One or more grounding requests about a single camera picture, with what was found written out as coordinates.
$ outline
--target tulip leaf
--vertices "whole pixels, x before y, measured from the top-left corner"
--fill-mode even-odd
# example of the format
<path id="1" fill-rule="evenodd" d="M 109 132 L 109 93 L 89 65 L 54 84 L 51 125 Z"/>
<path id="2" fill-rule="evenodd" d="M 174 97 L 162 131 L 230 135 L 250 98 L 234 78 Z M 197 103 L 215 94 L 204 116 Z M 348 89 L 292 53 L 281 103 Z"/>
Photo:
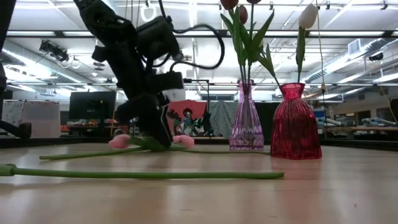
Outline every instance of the tulip leaf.
<path id="1" fill-rule="evenodd" d="M 239 25 L 240 25 L 240 21 L 239 21 L 239 8 L 237 7 L 235 9 L 235 13 L 234 13 L 234 17 L 233 17 L 233 34 L 231 34 L 233 36 L 233 43 L 234 43 L 234 48 L 235 48 L 235 52 L 236 55 L 238 56 L 238 62 L 240 65 L 243 65 L 244 61 L 242 58 L 242 40 L 241 40 L 241 35 L 239 32 Z"/>
<path id="2" fill-rule="evenodd" d="M 221 19 L 224 21 L 226 27 L 228 28 L 229 33 L 232 35 L 234 33 L 233 25 L 232 22 L 229 21 L 229 19 L 224 16 L 222 13 L 220 13 Z"/>
<path id="3" fill-rule="evenodd" d="M 269 64 L 269 68 L 267 68 L 268 72 L 273 77 L 275 77 L 274 65 L 272 64 L 272 57 L 271 57 L 271 51 L 269 50 L 269 44 L 267 44 L 266 55 L 267 55 L 267 62 Z"/>
<path id="4" fill-rule="evenodd" d="M 296 48 L 296 63 L 298 72 L 298 82 L 300 82 L 300 74 L 303 69 L 303 60 L 305 54 L 305 29 L 298 28 L 297 48 Z"/>
<path id="5" fill-rule="evenodd" d="M 260 30 L 255 34 L 253 37 L 253 40 L 251 42 L 251 52 L 254 54 L 257 54 L 257 49 L 259 48 L 259 45 L 261 43 L 261 40 L 264 38 L 266 35 L 266 32 L 274 18 L 274 13 L 275 11 L 272 11 L 272 14 L 268 17 L 267 21 L 262 25 Z"/>
<path id="6" fill-rule="evenodd" d="M 250 36 L 248 34 L 248 30 L 246 30 L 245 26 L 239 21 L 239 31 L 241 34 L 241 38 L 244 45 L 245 57 L 248 60 L 248 64 L 252 64 L 252 53 L 250 52 Z"/>

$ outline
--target purple glass vase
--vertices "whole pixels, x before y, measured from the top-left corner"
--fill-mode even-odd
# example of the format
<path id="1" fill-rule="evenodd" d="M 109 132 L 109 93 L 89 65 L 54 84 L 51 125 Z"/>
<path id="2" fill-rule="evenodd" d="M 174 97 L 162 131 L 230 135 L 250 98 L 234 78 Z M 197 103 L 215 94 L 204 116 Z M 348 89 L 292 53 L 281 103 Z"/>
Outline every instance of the purple glass vase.
<path id="1" fill-rule="evenodd" d="M 303 83 L 280 86 L 284 101 L 274 113 L 271 156 L 285 159 L 322 157 L 315 115 L 301 97 L 304 86 Z"/>
<path id="2" fill-rule="evenodd" d="M 259 115 L 251 97 L 251 86 L 249 83 L 239 84 L 239 103 L 236 110 L 234 125 L 229 137 L 230 151 L 263 151 L 264 136 L 260 124 Z"/>

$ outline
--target tulip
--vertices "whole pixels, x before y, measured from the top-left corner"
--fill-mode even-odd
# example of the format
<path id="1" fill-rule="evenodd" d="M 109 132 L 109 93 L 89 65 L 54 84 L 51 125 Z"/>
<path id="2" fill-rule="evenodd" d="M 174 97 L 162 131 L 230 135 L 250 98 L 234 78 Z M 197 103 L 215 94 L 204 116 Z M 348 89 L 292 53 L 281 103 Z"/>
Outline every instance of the tulip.
<path id="1" fill-rule="evenodd" d="M 301 13 L 298 19 L 298 25 L 304 29 L 309 29 L 315 23 L 318 15 L 318 8 L 313 4 L 309 4 L 304 11 Z"/>
<path id="2" fill-rule="evenodd" d="M 239 20 L 242 24 L 245 24 L 248 21 L 248 10 L 242 5 L 239 6 Z"/>
<path id="3" fill-rule="evenodd" d="M 221 4 L 223 5 L 224 9 L 230 10 L 235 8 L 238 5 L 239 0 L 221 0 Z"/>
<path id="4" fill-rule="evenodd" d="M 250 4 L 257 4 L 257 3 L 261 2 L 261 0 L 246 0 L 246 1 Z"/>

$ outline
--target gray curtain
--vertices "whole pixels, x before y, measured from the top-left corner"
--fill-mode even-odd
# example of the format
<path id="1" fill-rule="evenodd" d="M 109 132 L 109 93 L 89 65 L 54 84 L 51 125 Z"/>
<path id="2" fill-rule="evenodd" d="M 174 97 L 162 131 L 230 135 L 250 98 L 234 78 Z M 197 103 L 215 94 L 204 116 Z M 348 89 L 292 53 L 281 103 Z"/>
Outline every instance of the gray curtain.
<path id="1" fill-rule="evenodd" d="M 222 134 L 225 139 L 229 139 L 237 108 L 238 102 L 210 102 L 210 123 L 215 135 Z"/>

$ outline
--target red tulip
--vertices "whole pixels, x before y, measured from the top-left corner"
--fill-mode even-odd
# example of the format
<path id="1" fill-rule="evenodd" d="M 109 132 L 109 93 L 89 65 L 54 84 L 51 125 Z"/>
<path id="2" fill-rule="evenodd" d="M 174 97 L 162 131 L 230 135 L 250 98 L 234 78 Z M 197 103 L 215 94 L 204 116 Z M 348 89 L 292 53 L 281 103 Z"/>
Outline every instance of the red tulip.
<path id="1" fill-rule="evenodd" d="M 239 0 L 221 0 L 221 4 L 223 5 L 224 9 L 230 10 L 235 8 L 238 5 Z"/>
<path id="2" fill-rule="evenodd" d="M 240 5 L 239 6 L 239 20 L 245 24 L 248 21 L 248 10 L 246 7 Z"/>
<path id="3" fill-rule="evenodd" d="M 246 1 L 250 4 L 257 4 L 257 3 L 261 2 L 261 0 L 246 0 Z"/>

